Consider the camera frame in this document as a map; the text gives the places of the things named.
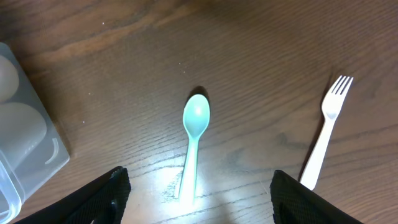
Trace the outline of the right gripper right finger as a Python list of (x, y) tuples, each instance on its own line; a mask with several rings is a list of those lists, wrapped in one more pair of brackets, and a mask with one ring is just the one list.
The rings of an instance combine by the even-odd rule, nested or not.
[(276, 224), (361, 224), (282, 170), (274, 172), (270, 191)]

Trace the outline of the white cup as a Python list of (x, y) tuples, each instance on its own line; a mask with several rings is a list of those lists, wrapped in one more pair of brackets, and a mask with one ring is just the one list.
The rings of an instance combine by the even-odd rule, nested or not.
[(6, 57), (1, 56), (1, 102), (10, 99), (19, 87), (16, 67)]

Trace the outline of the white plastic fork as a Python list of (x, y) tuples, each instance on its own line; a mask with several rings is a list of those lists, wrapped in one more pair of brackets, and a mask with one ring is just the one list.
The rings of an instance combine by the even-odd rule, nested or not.
[(341, 75), (332, 84), (322, 101), (323, 127), (300, 178), (300, 183), (309, 190), (313, 190), (317, 184), (333, 127), (353, 79), (353, 77)]

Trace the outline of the pale green plastic spoon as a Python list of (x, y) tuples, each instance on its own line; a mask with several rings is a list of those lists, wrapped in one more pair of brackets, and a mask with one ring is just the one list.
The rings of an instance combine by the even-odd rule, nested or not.
[(188, 147), (179, 199), (182, 204), (192, 205), (197, 185), (198, 143), (210, 123), (210, 104), (204, 95), (196, 94), (189, 98), (182, 121), (188, 136)]

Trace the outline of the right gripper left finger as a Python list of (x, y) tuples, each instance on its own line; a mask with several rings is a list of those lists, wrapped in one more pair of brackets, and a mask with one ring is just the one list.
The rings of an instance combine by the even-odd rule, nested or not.
[(117, 166), (58, 202), (19, 220), (18, 223), (121, 223), (130, 192), (128, 171)]

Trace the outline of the grey cup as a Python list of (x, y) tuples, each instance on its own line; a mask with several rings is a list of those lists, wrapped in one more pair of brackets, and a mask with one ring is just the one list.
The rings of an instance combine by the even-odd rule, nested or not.
[(47, 133), (43, 116), (23, 103), (1, 105), (1, 150), (12, 168), (16, 168)]

